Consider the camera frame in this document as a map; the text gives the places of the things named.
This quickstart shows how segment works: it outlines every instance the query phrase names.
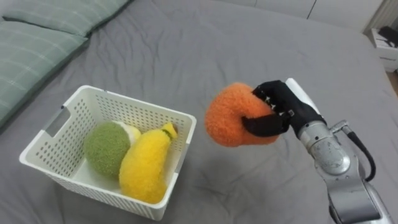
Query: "yellow plush banana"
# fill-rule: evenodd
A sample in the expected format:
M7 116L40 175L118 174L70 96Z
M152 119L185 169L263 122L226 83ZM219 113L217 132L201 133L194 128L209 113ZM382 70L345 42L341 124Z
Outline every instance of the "yellow plush banana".
M164 164L177 131L172 123L150 130L131 146L122 161L119 183L122 194L147 203L159 203L165 194Z

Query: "bed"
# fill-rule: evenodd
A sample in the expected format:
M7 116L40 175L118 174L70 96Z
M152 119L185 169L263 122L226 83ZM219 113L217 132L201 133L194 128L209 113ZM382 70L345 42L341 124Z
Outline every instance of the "bed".
M92 85L196 116L161 223L333 223L326 187L292 130L269 146L227 149L203 126L224 86L288 77L330 124L350 122L376 160L372 184L398 223L398 99L370 41L348 29L207 0L135 0L25 105L0 135L0 220L154 222L69 192L18 162L59 106Z

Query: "green plush ball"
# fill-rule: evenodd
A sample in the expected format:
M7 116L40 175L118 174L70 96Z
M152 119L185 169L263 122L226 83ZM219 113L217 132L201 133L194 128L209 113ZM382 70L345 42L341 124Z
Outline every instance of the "green plush ball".
M83 143L83 152L92 168L112 179L118 179L120 165L129 148L127 132L114 122L95 127Z

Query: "striped pillow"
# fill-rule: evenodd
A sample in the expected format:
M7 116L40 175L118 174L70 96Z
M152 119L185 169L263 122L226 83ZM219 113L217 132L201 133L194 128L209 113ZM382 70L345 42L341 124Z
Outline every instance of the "striped pillow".
M128 2L130 0L18 0L3 17L85 37Z
M0 126L86 40L22 22L0 22Z

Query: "plush toy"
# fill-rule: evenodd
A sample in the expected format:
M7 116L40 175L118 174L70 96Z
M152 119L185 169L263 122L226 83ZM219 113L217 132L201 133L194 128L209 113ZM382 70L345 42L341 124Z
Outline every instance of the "plush toy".
M95 171L117 180L124 156L140 135L140 131L135 127L123 122L107 121L99 124L87 135L83 143L83 152Z
M205 127L218 144L227 147L270 144L278 138L254 136L243 126L242 118L259 118L273 113L271 107L252 91L248 85L234 83L211 102L205 115Z
M141 135L128 150L119 173L121 192L147 203L159 203L165 194L164 164L177 130L172 123Z

